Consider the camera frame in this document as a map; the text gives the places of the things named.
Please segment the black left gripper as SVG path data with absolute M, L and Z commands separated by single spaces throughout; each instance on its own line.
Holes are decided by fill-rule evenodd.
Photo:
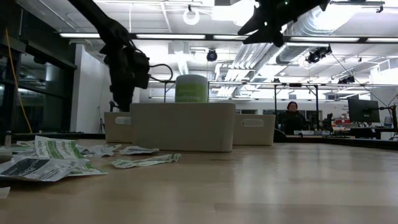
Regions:
M 129 42 L 127 45 L 106 44 L 103 47 L 105 54 L 104 63 L 109 67 L 111 85 L 109 89 L 113 94 L 113 100 L 120 111 L 129 107 L 134 96 L 134 88 L 137 87 L 136 77 L 133 71 L 135 45 Z

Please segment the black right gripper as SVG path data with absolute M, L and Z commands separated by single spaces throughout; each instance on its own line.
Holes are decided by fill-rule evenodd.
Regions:
M 260 0 L 259 7 L 254 8 L 253 15 L 240 28 L 238 35 L 256 31 L 244 40 L 244 44 L 270 43 L 281 47 L 284 44 L 284 36 L 279 32 L 282 26 L 290 21 L 296 22 L 302 14 L 315 7 L 325 11 L 329 2 L 330 0 Z M 277 32 L 269 31 L 268 26 Z

